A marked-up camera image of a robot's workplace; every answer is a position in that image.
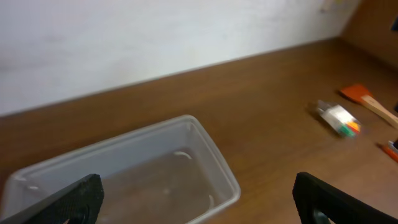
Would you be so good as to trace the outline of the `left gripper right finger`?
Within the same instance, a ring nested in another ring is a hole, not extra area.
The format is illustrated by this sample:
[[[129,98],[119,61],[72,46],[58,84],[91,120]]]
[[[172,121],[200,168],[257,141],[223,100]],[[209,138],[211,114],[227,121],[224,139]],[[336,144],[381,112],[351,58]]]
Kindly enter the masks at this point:
[[[396,218],[363,203],[308,172],[297,173],[292,194],[300,221],[304,224],[397,224]]]

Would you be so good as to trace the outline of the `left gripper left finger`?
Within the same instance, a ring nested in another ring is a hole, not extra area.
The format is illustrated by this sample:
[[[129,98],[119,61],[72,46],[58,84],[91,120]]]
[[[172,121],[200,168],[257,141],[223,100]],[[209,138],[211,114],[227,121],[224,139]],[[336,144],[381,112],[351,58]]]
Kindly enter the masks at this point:
[[[95,224],[103,200],[101,177],[90,174],[1,224]]]

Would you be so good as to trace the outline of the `clear case of coloured bits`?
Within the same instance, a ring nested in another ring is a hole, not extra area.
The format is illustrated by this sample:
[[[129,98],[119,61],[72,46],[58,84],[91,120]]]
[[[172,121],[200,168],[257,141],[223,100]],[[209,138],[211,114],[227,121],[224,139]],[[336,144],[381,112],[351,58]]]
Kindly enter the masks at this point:
[[[361,133],[361,123],[341,105],[318,100],[317,111],[341,137],[355,138]]]

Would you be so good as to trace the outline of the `clear plastic storage container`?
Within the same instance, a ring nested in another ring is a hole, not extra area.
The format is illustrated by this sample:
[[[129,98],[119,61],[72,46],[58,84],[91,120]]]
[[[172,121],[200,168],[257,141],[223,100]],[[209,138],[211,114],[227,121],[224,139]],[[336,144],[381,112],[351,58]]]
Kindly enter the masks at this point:
[[[184,115],[16,171],[6,182],[1,216],[89,174],[98,174],[104,188],[98,223],[201,223],[241,194],[212,138]]]

